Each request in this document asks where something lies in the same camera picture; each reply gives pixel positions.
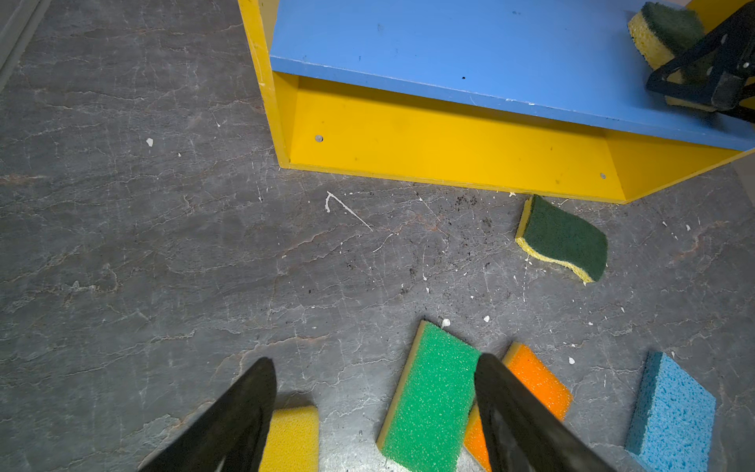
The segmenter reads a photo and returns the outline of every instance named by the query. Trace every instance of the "yellow sponge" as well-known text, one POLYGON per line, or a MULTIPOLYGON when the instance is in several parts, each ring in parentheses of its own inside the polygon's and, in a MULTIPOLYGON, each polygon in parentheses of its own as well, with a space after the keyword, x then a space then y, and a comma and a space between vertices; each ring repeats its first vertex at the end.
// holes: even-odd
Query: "yellow sponge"
POLYGON ((315 406, 274 411, 260 472, 317 472, 319 426, 315 406))

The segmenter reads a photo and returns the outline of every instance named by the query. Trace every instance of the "blue shelf top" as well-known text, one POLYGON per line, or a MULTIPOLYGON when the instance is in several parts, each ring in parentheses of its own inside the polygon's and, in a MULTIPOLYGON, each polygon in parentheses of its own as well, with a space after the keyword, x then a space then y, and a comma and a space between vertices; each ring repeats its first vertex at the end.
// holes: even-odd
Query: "blue shelf top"
POLYGON ((755 147, 755 128, 668 106, 627 28, 642 0, 281 0, 273 70, 564 122, 755 147))

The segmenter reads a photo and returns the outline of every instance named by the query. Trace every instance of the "blue sponge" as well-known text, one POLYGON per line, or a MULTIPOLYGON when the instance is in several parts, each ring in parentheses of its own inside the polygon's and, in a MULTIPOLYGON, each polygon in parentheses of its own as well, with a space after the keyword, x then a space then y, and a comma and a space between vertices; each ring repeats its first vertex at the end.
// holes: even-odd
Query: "blue sponge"
POLYGON ((651 352, 627 452, 648 472, 705 472, 716 398, 664 353, 651 352))

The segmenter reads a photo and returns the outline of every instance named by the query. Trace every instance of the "marble floor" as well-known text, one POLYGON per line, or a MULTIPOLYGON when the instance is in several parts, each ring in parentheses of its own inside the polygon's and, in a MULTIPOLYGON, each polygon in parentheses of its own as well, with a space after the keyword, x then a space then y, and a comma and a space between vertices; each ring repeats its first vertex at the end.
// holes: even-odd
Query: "marble floor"
POLYGON ((135 470, 269 356, 279 403, 319 407, 320 470, 401 470, 374 441, 420 319, 529 344, 621 471, 645 356, 673 354, 718 400, 710 469, 751 467, 732 167, 552 200, 608 235, 588 286, 513 241, 525 198, 280 169, 233 0, 55 0, 0 92, 0 469, 135 470))

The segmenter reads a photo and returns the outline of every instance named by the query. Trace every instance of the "sponge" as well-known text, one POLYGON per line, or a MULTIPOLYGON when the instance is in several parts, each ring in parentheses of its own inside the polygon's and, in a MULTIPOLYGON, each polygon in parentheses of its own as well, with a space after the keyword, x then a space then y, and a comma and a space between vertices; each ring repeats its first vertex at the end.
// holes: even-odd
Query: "sponge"
POLYGON ((317 408, 303 406, 274 411, 260 472, 317 472, 318 467, 317 408))
MULTIPOLYGON (((504 365, 548 408, 548 411, 563 421, 574 397, 529 347, 516 342, 511 344, 504 357, 504 365)), ((492 472, 477 405, 470 413, 467 432, 464 434, 464 446, 485 470, 492 472)))
POLYGON ((705 472, 715 415, 713 395, 651 352, 624 448, 648 472, 705 472))
POLYGON ((600 279, 606 269, 606 235, 539 195, 524 205, 516 244, 534 258, 567 266, 585 283, 600 279))
MULTIPOLYGON (((653 70, 683 54, 705 37, 703 23, 694 11, 672 8, 660 3, 645 3, 628 26, 634 45, 653 70)), ((668 80, 677 84, 705 83, 708 67, 712 64, 712 56, 703 57, 671 74, 668 80)), ((666 97, 666 103, 716 111, 711 106, 674 97, 666 97)))
POLYGON ((479 351, 422 321, 377 448, 412 472, 452 472, 474 400, 479 351))

